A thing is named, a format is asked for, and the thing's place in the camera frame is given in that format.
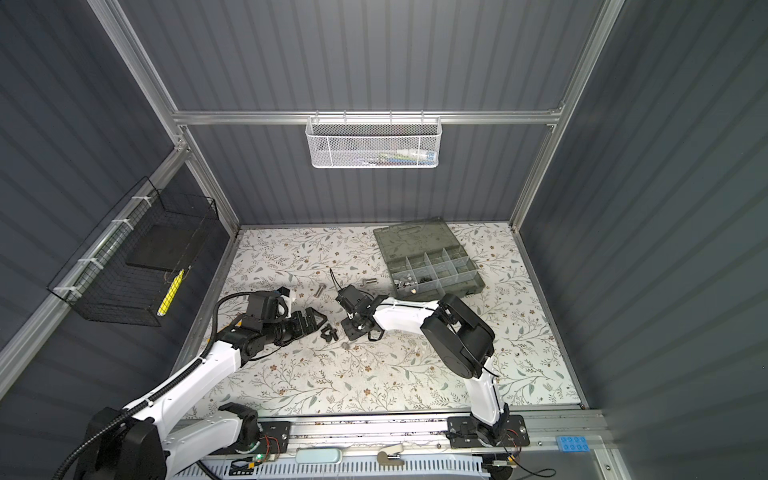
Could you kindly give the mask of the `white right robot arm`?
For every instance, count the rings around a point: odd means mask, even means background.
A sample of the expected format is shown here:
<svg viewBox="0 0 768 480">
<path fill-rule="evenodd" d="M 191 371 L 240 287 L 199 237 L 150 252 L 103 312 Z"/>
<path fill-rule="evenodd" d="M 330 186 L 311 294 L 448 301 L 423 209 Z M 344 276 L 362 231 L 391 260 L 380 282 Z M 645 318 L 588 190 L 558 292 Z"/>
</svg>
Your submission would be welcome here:
<svg viewBox="0 0 768 480">
<path fill-rule="evenodd" d="M 435 301 L 405 301 L 348 285 L 336 301 L 347 314 L 342 327 L 351 341 L 389 331 L 426 338 L 444 365 L 465 380 L 477 424 L 488 432 L 504 425 L 509 407 L 493 366 L 495 332 L 461 298 L 446 294 Z"/>
</svg>

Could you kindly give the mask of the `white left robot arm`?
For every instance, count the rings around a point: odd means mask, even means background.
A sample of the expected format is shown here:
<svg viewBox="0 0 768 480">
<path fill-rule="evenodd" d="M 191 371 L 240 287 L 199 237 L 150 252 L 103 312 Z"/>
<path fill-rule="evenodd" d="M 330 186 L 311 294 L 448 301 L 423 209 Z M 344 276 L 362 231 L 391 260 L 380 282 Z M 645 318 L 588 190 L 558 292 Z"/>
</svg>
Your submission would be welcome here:
<svg viewBox="0 0 768 480">
<path fill-rule="evenodd" d="M 275 440 L 264 434 L 258 412 L 241 404 L 227 402 L 202 420 L 177 426 L 219 382 L 266 358 L 266 345 L 281 349 L 328 322 L 312 307 L 293 310 L 286 288 L 243 296 L 245 312 L 225 327 L 213 320 L 201 354 L 122 409 L 96 414 L 55 478 L 72 471 L 77 479 L 169 479 L 220 449 L 268 453 Z"/>
</svg>

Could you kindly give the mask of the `black bolts cluster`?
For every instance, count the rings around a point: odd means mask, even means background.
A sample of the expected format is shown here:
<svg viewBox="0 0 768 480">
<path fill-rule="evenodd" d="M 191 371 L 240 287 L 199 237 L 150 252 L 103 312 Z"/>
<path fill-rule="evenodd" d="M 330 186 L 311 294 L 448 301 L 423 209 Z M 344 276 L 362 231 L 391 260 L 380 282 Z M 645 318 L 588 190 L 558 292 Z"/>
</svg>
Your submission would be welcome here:
<svg viewBox="0 0 768 480">
<path fill-rule="evenodd" d="M 337 329 L 330 324 L 326 324 L 322 327 L 322 329 L 320 330 L 320 337 L 326 343 L 332 343 L 339 340 Z"/>
</svg>

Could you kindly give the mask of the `clear green organizer box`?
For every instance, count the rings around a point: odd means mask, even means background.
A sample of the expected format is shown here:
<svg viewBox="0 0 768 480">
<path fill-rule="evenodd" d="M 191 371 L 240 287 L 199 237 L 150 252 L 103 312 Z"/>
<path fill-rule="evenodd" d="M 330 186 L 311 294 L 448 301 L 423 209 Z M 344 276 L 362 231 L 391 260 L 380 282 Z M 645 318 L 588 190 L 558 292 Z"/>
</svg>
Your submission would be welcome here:
<svg viewBox="0 0 768 480">
<path fill-rule="evenodd" d="M 434 301 L 485 288 L 478 266 L 439 217 L 377 228 L 374 237 L 398 299 Z"/>
</svg>

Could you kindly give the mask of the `yellow marker in basket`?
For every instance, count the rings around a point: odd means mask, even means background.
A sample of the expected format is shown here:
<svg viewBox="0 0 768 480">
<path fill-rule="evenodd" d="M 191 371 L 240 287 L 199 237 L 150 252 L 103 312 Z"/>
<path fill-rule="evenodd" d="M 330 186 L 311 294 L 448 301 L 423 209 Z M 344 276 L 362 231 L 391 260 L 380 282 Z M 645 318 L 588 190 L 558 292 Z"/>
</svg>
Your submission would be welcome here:
<svg viewBox="0 0 768 480">
<path fill-rule="evenodd" d="M 186 271 L 182 269 L 171 281 L 170 286 L 166 291 L 164 298 L 162 299 L 162 301 L 160 302 L 160 305 L 158 306 L 157 313 L 156 313 L 158 317 L 164 317 L 167 315 L 175 299 L 175 296 L 178 293 L 180 286 L 185 278 L 185 274 L 186 274 Z"/>
</svg>

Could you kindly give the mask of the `blue lego-like block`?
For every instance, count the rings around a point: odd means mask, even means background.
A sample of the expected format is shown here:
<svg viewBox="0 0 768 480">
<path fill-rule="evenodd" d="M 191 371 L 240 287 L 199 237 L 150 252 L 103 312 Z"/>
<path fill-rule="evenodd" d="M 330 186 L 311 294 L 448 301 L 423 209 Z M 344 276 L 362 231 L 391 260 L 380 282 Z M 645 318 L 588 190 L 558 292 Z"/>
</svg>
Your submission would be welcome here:
<svg viewBox="0 0 768 480">
<path fill-rule="evenodd" d="M 565 453 L 585 453 L 590 451 L 590 446 L 584 436 L 558 436 L 556 443 L 558 449 Z"/>
</svg>

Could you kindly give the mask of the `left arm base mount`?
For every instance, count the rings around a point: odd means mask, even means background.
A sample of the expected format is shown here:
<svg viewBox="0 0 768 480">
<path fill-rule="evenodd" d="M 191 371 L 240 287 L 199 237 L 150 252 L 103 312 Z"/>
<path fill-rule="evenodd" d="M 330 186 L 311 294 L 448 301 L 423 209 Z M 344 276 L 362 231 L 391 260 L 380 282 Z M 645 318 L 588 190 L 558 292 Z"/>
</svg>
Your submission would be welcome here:
<svg viewBox="0 0 768 480">
<path fill-rule="evenodd" d="M 223 447 L 213 452 L 213 455 L 279 455 L 287 452 L 293 424 L 288 421 L 260 421 L 258 433 L 252 435 L 244 443 Z"/>
</svg>

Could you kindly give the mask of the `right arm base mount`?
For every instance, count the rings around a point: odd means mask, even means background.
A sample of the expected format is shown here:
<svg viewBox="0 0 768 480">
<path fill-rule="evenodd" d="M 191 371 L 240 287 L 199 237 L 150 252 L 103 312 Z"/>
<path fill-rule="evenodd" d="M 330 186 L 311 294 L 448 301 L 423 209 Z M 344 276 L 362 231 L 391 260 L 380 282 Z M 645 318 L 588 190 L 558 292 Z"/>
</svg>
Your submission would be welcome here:
<svg viewBox="0 0 768 480">
<path fill-rule="evenodd" d="M 524 418 L 512 414 L 502 416 L 493 426 L 487 426 L 471 415 L 448 417 L 446 437 L 454 449 L 521 448 L 530 445 Z"/>
</svg>

